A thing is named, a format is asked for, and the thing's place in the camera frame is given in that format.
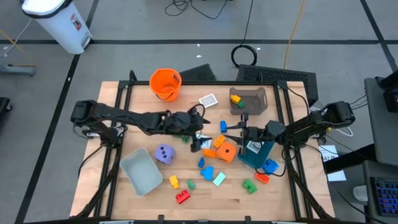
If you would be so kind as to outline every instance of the gray floor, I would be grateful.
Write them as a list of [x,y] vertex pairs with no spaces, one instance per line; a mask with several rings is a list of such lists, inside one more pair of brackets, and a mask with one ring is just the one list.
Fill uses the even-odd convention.
[[[94,0],[75,0],[84,18]],[[100,0],[90,30],[95,40],[241,39],[247,21],[249,1],[227,3],[220,17],[209,20],[192,8],[169,17],[164,7],[171,1]],[[398,39],[394,16],[395,0],[367,0],[386,40]],[[194,1],[197,8],[215,15],[222,0]],[[28,18],[15,0],[0,3],[0,29],[15,38]],[[254,0],[247,39],[288,39],[299,12],[300,1]],[[33,21],[22,40],[52,40]],[[377,40],[359,0],[307,0],[295,39],[302,40]],[[182,71],[209,63],[220,80],[234,80],[237,69],[230,61],[236,44],[130,44],[90,45],[81,55],[50,145],[42,175],[26,216],[26,222],[67,218],[77,183],[77,169],[86,142],[72,132],[69,117],[77,100],[96,99],[104,80],[127,79],[133,69],[139,80],[148,80],[156,68]],[[251,44],[258,50],[257,65],[282,68],[284,44]],[[14,109],[0,129],[0,219],[12,223],[25,194],[37,157],[42,148],[73,55],[57,44],[22,44],[40,67],[31,77],[0,76],[0,96],[10,97]],[[398,57],[398,46],[389,45]],[[251,63],[251,54],[237,51],[237,61]],[[13,50],[1,63],[29,63]],[[363,79],[392,72],[380,44],[292,45],[287,69],[315,72],[319,103],[354,101],[364,95]],[[367,108],[355,111],[351,126],[354,137],[333,131],[330,135],[357,149],[373,141]],[[347,149],[337,145],[341,152]],[[362,170],[346,170],[347,182],[333,183],[350,201],[351,189],[363,184]],[[331,190],[336,216],[342,220],[363,221],[358,212]]]

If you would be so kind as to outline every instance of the purple ball with dots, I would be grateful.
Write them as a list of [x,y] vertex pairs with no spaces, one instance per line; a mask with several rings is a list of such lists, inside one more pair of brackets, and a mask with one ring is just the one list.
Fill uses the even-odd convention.
[[155,150],[155,159],[159,162],[169,165],[172,163],[174,158],[174,148],[166,145],[166,144],[159,144]]

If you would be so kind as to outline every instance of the red lego brick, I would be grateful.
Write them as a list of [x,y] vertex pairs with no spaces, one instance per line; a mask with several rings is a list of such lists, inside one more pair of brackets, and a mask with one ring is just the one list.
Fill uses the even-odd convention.
[[254,177],[257,178],[258,180],[260,180],[261,182],[263,182],[263,183],[265,183],[265,184],[268,184],[269,177],[268,177],[267,175],[256,173],[256,174],[254,175]]
[[175,199],[177,199],[177,203],[181,204],[183,201],[190,197],[189,193],[186,190],[183,190],[181,194],[177,194]]

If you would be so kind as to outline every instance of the wooden table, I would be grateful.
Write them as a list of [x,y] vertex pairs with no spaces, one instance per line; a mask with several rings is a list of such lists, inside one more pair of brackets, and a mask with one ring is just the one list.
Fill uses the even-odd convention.
[[[288,85],[293,91],[305,97],[302,82],[290,82]],[[103,82],[98,102],[113,106],[117,86],[118,82]],[[234,87],[245,90],[257,88],[266,90],[268,109],[259,116],[249,116],[248,126],[264,127],[269,120],[278,121],[275,94],[271,86]],[[186,111],[194,104],[197,104],[199,98],[214,93],[218,104],[206,110],[205,118],[211,121],[211,124],[205,125],[203,134],[216,138],[220,135],[221,120],[226,121],[228,125],[235,125],[240,120],[240,116],[233,116],[229,113],[229,88],[231,86],[183,85],[176,101],[164,103],[151,92],[149,86],[135,85],[132,88],[130,110],[137,113],[164,111],[166,109],[171,112]],[[296,121],[306,116],[307,111],[303,99],[291,92],[289,92],[289,96],[294,120]],[[282,90],[280,90],[280,98],[284,108],[284,119],[288,121]],[[239,136],[239,132],[239,130],[230,130],[228,134]],[[250,215],[252,220],[295,220],[287,174],[283,177],[271,176],[268,184],[262,184],[254,178],[253,169],[237,158],[231,164],[218,159],[206,158],[205,165],[214,166],[215,168],[214,177],[219,172],[226,174],[224,182],[219,187],[216,187],[212,182],[204,180],[203,176],[200,175],[200,169],[197,164],[203,155],[201,152],[190,152],[189,144],[184,144],[181,139],[161,135],[146,136],[133,126],[129,126],[124,137],[122,159],[141,147],[146,148],[153,157],[154,150],[160,143],[170,144],[176,150],[176,156],[171,165],[167,166],[156,162],[164,177],[163,183],[148,195],[138,197],[127,175],[120,169],[114,196],[112,219],[156,220],[159,214],[163,214],[166,220],[244,220],[246,215]],[[308,143],[318,147],[315,140],[310,140]],[[99,144],[99,139],[89,140],[85,156],[93,152]],[[281,151],[282,146],[276,144],[269,155],[269,158],[279,164],[280,169],[277,173],[282,172],[284,167]],[[100,181],[104,152],[105,150],[101,151],[83,166],[71,215],[76,215],[80,212],[96,192]],[[306,147],[301,149],[301,153],[308,189],[326,212],[334,216],[319,152]],[[178,177],[180,188],[177,190],[170,185],[169,177],[171,175]],[[188,188],[187,179],[193,180],[196,185],[195,190]],[[258,191],[254,194],[248,194],[242,187],[245,179],[254,181]],[[175,195],[179,194],[183,189],[187,189],[191,197],[179,205],[175,200]],[[305,217],[302,194],[298,187],[297,192],[300,210],[302,216]],[[107,201],[108,193],[106,192],[101,214],[104,214]]]

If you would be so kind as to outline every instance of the computer keyboard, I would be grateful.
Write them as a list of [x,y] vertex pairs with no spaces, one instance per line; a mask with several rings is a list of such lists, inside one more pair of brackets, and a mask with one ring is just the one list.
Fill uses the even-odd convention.
[[398,179],[371,177],[371,184],[379,215],[398,217]]

